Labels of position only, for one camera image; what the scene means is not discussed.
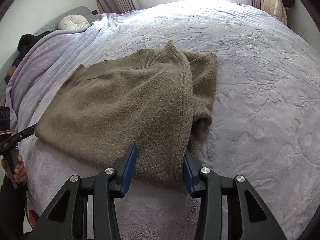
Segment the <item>finger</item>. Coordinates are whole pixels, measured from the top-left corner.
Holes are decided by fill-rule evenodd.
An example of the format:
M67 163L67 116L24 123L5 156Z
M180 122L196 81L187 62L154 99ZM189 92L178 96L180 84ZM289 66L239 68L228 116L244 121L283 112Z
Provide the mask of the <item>finger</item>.
M16 182L17 182L17 183L20 183L20 182L25 182L25 181L27 181L27 180L28 180L28 175L26 174L26 175L24 175L22 178L17 179Z
M1 160L1 166L4 168L4 170L6 170L7 165L5 165L5 160Z
M16 165L15 169L14 169L14 172L16 174L19 174L24 168L24 162L20 162Z
M19 156L18 156L18 162L22 162L22 156L21 156L21 154L19 154Z
M19 174L14 174L13 177L15 180L17 180L17 179L21 179L26 174L27 174L27 170L24 168L22 171L19 172Z

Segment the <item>metal screw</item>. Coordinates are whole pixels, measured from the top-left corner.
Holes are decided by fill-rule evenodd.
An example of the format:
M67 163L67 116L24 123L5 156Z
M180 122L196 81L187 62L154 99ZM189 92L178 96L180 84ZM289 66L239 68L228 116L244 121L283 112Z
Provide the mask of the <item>metal screw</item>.
M113 168L107 168L106 170L105 170L105 173L106 174L112 174L112 173L114 173L115 172L115 169L113 169Z
M208 174L210 172L210 169L207 167L203 167L203 168L201 168L201 172L204 174Z
M245 181L245 177L242 176L242 175L238 175L238 176L236 177L236 179L237 179L237 181L239 181L239 182L244 182L244 181Z
M78 179L79 179L79 177L77 175L73 175L70 177L71 182L76 182Z

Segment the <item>round cushion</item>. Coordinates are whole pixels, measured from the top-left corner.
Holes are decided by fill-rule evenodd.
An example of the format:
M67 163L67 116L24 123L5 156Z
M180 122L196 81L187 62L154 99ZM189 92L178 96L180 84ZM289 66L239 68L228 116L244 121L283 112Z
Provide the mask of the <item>round cushion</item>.
M71 14L60 21L58 29L75 31L84 28L87 24L89 24L89 22L82 15Z

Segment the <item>beige puffer jacket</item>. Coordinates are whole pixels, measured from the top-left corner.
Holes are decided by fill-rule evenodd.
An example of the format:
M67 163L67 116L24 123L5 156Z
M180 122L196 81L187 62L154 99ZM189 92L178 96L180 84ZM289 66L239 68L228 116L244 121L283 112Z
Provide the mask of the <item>beige puffer jacket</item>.
M284 25L287 25L287 13L285 12L282 0L261 0L261 10L278 19Z

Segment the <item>bedspread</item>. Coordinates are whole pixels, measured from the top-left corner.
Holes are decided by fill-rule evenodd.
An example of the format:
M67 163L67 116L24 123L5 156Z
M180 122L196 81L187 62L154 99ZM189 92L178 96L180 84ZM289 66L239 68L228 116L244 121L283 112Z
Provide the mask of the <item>bedspread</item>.
M185 1L103 16L79 33L53 32L27 54L7 88L12 129L36 123L79 64L124 57L169 39L180 50L213 52L214 118L199 157L220 175L246 176L288 239L296 239L320 202L320 55L281 22L247 5ZM19 147L28 196L39 214L69 176L99 172L35 136ZM224 203L225 224L226 208ZM183 189L137 179L116 200L122 239L193 239L198 209ZM91 223L89 216L90 237Z

